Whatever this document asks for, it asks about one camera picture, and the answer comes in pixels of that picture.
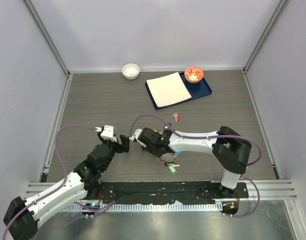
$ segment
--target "dark blue tray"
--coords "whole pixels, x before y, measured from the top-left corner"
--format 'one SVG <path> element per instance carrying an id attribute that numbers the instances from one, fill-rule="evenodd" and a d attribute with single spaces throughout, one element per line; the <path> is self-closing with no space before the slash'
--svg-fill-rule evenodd
<path id="1" fill-rule="evenodd" d="M 183 80 L 183 83 L 185 84 L 188 92 L 191 94 L 191 98 L 188 99 L 188 100 L 185 100 L 185 101 L 181 101 L 181 102 L 178 102 L 178 103 L 175 103 L 175 104 L 172 104 L 172 105 L 168 105 L 168 106 L 163 106 L 163 107 L 158 107 L 152 97 L 152 94 L 151 92 L 149 91 L 149 88 L 147 86 L 147 83 L 145 83 L 145 87 L 146 87 L 146 90 L 148 92 L 148 95 L 149 95 L 149 98 L 151 99 L 152 101 L 152 104 L 155 108 L 155 110 L 161 110 L 161 109 L 164 109 L 164 108 L 169 108 L 169 107 L 172 107 L 172 106 L 175 106 L 175 105 L 178 105 L 178 104 L 182 104 L 182 103 L 185 103 L 185 102 L 189 102 L 189 101 L 192 101 L 194 99 L 199 99 L 200 97 L 205 97 L 205 96 L 208 96 L 208 95 L 211 95 L 212 94 L 212 90 L 211 88 L 209 87 L 209 85 L 207 84 L 205 78 L 203 78 L 200 82 L 198 83 L 190 83 L 188 82 L 186 79 L 185 79 L 185 75 L 183 72 L 181 72 L 179 74 Z"/>

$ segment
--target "white bowl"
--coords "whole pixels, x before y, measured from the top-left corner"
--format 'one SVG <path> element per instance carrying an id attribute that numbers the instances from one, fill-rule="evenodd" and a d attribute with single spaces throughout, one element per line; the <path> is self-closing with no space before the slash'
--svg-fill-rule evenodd
<path id="1" fill-rule="evenodd" d="M 140 68 L 137 64 L 129 63 L 123 66 L 122 74 L 125 78 L 133 80 L 138 77 Z"/>

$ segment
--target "metal floor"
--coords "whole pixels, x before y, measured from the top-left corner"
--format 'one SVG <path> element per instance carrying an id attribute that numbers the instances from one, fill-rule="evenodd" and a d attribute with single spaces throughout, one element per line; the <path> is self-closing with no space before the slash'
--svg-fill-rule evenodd
<path id="1" fill-rule="evenodd" d="M 256 201 L 241 201 L 238 214 L 250 212 Z M 223 217 L 219 211 L 107 213 L 81 219 L 78 212 L 58 213 L 34 240 L 295 240 L 284 201 L 263 200 L 249 217 Z"/>
<path id="2" fill-rule="evenodd" d="M 212 95 L 156 111 L 144 87 L 145 80 L 161 77 L 170 72 L 141 72 L 135 80 L 126 80 L 121 73 L 75 74 L 61 122 L 100 127 L 105 124 L 117 128 L 117 135 L 129 135 L 129 128 L 136 116 L 155 114 L 164 118 L 182 132 L 206 133 L 229 126 L 240 135 L 256 140 L 263 148 L 263 158 L 248 168 L 245 176 L 253 180 L 276 179 L 255 111 L 240 70 L 205 71 L 205 79 L 213 90 Z M 173 113 L 181 116 L 175 122 Z M 159 129 L 163 124 L 153 118 L 143 118 L 135 129 L 149 127 Z M 95 132 L 88 129 L 67 129 L 59 137 L 59 150 L 68 171 L 86 159 L 99 143 Z M 102 174 L 102 182 L 129 181 L 218 181 L 223 167 L 212 156 L 197 152 L 183 152 L 178 159 L 181 167 L 177 174 L 159 163 L 154 156 L 141 151 L 131 143 L 129 153 L 116 154 L 108 170 Z M 253 147 L 250 161 L 258 156 Z M 50 166 L 48 182 L 63 178 L 62 166 L 56 154 Z"/>

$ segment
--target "black metal plate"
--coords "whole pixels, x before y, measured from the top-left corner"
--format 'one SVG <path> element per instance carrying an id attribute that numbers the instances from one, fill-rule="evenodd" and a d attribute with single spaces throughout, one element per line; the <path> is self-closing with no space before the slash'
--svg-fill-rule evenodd
<path id="1" fill-rule="evenodd" d="M 214 199 L 225 198 L 219 190 L 219 182 L 210 181 L 169 181 L 169 182 L 102 182 L 103 202 L 116 200 L 118 204 L 212 204 Z M 246 183 L 236 187 L 239 197 L 248 198 Z M 234 194 L 227 198 L 237 198 Z"/>

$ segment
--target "bowl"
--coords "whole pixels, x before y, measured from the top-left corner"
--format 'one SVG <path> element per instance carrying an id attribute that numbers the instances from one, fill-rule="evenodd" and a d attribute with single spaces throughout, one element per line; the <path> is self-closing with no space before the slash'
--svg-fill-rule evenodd
<path id="1" fill-rule="evenodd" d="M 191 66 L 185 70 L 184 75 L 187 81 L 196 84 L 203 79 L 204 72 L 199 67 Z"/>
<path id="2" fill-rule="evenodd" d="M 123 66 L 122 68 L 122 74 L 124 75 L 125 78 L 129 80 L 133 80 L 138 77 L 139 75 L 139 66 L 134 63 L 129 63 Z"/>

